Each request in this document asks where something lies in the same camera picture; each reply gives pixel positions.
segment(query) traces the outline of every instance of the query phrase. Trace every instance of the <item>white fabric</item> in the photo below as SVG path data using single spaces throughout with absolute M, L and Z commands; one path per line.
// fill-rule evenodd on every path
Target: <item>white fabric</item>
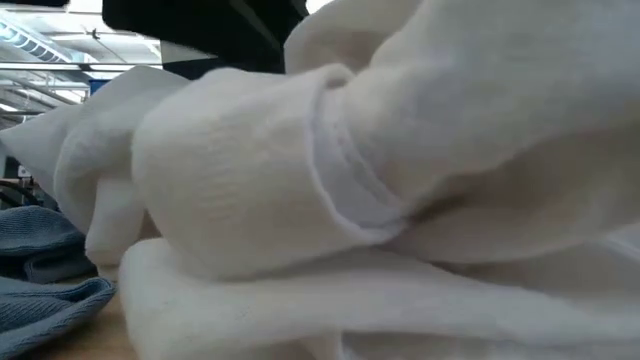
M 127 248 L 157 235 L 131 181 L 131 138 L 143 115 L 186 83 L 137 67 L 81 105 L 0 132 L 8 152 L 87 234 L 87 256 L 103 276 L 115 278 Z
M 287 75 L 167 98 L 133 141 L 163 235 L 120 271 L 141 358 L 639 358 L 640 267 L 605 242 L 640 211 L 638 15 L 338 0 Z

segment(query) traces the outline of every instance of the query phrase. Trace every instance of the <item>blue towel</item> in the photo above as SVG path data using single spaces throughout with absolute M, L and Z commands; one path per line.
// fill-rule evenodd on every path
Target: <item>blue towel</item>
M 0 359 L 60 336 L 98 313 L 115 294 L 102 278 L 40 285 L 0 277 Z
M 42 284 L 93 269 L 84 234 L 62 214 L 39 206 L 0 211 L 0 275 Z

